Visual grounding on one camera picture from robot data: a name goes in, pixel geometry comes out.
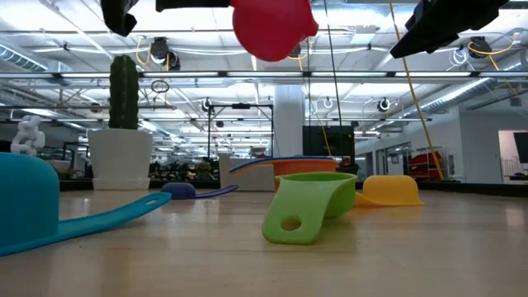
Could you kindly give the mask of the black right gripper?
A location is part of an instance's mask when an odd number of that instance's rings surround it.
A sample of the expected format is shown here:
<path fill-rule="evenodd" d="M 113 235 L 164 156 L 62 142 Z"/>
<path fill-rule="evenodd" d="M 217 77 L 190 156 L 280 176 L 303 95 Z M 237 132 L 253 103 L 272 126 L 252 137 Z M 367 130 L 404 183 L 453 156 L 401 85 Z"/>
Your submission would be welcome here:
<path fill-rule="evenodd" d="M 391 49 L 393 56 L 432 53 L 469 29 L 480 30 L 495 20 L 510 0 L 420 0 L 405 23 L 407 32 Z"/>

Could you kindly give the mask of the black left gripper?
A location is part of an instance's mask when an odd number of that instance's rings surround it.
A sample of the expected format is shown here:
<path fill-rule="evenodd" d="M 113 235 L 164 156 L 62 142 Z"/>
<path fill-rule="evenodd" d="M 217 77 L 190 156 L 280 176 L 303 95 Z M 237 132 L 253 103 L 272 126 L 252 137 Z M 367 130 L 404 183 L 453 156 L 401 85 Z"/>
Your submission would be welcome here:
<path fill-rule="evenodd" d="M 104 22 L 109 30 L 120 36 L 128 36 L 137 24 L 130 9 L 139 0 L 101 0 Z M 229 7 L 230 0 L 156 0 L 155 9 L 162 12 L 179 8 Z"/>

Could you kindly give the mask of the red measuring cup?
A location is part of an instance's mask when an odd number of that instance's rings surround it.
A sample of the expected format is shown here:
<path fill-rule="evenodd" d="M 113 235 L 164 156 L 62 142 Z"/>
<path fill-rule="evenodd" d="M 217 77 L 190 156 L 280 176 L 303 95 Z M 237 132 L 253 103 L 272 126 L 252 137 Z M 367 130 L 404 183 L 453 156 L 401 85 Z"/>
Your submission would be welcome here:
<path fill-rule="evenodd" d="M 241 46 L 257 59 L 285 59 L 318 32 L 309 0 L 230 0 L 233 30 Z"/>

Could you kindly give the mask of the yellow measuring cup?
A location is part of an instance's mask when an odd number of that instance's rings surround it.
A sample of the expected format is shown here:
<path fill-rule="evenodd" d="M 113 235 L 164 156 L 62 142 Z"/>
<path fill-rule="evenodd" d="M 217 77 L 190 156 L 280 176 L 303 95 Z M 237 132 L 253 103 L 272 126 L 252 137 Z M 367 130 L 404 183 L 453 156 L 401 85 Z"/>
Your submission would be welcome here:
<path fill-rule="evenodd" d="M 414 179 L 405 175 L 367 177 L 362 192 L 356 193 L 355 207 L 424 206 Z"/>

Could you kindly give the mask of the small indigo measuring cup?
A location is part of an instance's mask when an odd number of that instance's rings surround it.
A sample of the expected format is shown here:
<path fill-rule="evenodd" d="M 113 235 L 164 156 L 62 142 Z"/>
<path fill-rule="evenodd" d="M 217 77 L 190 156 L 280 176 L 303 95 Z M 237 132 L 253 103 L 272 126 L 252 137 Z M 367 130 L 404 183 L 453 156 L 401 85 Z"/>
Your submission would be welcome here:
<path fill-rule="evenodd" d="M 172 200 L 194 200 L 194 199 L 207 199 L 216 196 L 222 196 L 238 189 L 237 185 L 229 185 L 221 188 L 217 191 L 211 191 L 206 193 L 197 193 L 195 187 L 186 182 L 169 182 L 166 183 L 162 188 L 161 192 L 169 193 L 172 196 Z"/>

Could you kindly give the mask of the green measuring cup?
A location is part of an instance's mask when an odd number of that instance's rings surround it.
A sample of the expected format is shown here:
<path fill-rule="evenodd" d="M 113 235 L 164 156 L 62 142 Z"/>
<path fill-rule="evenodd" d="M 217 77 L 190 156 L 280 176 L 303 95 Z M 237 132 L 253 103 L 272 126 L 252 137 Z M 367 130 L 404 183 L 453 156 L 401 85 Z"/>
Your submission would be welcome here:
<path fill-rule="evenodd" d="M 276 177 L 279 187 L 265 214 L 262 235 L 270 243 L 310 244 L 323 221 L 350 211 L 357 176 L 343 172 L 303 172 Z"/>

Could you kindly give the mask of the turquoise measuring cup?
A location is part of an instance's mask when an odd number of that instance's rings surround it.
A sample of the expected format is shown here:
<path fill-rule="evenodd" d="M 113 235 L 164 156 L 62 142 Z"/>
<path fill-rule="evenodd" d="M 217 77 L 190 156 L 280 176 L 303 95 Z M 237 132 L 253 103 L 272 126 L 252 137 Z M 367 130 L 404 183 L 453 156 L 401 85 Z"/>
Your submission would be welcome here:
<path fill-rule="evenodd" d="M 59 218 L 59 198 L 59 178 L 50 164 L 0 153 L 0 257 L 112 229 L 165 205 L 171 195 L 154 192 L 114 210 L 67 220 Z"/>

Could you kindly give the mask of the grey plastic basket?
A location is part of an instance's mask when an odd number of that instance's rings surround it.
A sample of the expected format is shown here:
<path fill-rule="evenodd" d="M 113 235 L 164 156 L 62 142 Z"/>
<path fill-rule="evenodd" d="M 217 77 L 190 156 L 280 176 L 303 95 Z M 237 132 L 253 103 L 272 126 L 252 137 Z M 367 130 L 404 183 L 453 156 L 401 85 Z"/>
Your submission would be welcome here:
<path fill-rule="evenodd" d="M 274 191 L 272 165 L 260 165 L 230 174 L 229 169 L 249 162 L 245 158 L 231 158 L 228 154 L 219 155 L 219 181 L 222 188 L 237 185 L 239 191 Z"/>

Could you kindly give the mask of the green cactus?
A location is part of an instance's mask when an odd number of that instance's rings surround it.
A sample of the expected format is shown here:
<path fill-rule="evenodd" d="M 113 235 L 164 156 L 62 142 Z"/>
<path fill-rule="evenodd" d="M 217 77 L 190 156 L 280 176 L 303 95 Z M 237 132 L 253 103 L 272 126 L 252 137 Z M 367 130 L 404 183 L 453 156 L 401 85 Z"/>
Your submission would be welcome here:
<path fill-rule="evenodd" d="M 139 73 L 128 55 L 116 56 L 111 63 L 109 127 L 138 129 Z"/>

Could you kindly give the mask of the red storage shelf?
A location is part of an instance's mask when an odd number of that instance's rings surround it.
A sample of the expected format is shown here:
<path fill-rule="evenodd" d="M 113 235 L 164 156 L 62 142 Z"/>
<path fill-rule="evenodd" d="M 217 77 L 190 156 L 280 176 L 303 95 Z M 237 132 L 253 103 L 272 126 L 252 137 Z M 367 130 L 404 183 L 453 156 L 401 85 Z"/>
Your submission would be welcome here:
<path fill-rule="evenodd" d="M 438 152 L 420 153 L 412 157 L 408 161 L 408 175 L 417 181 L 439 181 L 441 174 L 436 168 L 435 160 L 438 161 L 440 169 L 443 169 L 442 156 Z"/>

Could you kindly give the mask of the black background monitor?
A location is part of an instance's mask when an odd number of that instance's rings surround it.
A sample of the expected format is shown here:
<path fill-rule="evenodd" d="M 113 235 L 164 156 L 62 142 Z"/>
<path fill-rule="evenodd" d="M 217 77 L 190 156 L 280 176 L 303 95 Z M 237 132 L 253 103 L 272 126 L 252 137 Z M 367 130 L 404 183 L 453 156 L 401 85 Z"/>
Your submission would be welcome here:
<path fill-rule="evenodd" d="M 351 126 L 304 126 L 303 155 L 354 157 L 354 128 Z"/>

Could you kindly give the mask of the white humanoid robot figure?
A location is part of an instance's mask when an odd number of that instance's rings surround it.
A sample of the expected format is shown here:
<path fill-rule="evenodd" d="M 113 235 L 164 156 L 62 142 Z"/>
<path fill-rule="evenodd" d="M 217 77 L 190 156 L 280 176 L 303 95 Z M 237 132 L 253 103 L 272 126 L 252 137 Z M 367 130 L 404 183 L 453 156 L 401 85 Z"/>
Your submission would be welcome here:
<path fill-rule="evenodd" d="M 17 133 L 11 143 L 11 152 L 35 156 L 45 146 L 45 133 L 39 130 L 41 118 L 25 115 L 17 124 Z"/>

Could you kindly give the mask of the black wall screen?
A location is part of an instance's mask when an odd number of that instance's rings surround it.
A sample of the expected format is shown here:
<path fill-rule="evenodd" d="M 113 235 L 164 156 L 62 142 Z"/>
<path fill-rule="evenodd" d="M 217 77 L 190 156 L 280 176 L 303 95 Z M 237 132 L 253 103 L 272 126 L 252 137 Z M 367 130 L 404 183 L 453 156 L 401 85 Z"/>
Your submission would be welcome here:
<path fill-rule="evenodd" d="M 528 164 L 528 132 L 513 134 L 520 163 Z"/>

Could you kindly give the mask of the black table frame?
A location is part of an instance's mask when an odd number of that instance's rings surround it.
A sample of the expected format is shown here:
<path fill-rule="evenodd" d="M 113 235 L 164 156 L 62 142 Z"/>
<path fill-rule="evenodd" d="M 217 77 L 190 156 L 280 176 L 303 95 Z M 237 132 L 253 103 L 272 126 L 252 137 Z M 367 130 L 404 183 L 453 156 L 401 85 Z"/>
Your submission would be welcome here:
<path fill-rule="evenodd" d="M 168 181 L 151 180 L 149 189 L 160 189 Z M 220 189 L 219 181 L 190 181 L 196 189 Z M 419 182 L 419 190 L 448 191 L 458 193 L 479 194 L 488 196 L 510 196 L 528 198 L 528 185 L 512 184 L 478 184 L 460 183 L 450 181 L 424 181 Z M 59 181 L 61 191 L 90 191 L 93 190 L 92 180 L 74 179 Z"/>

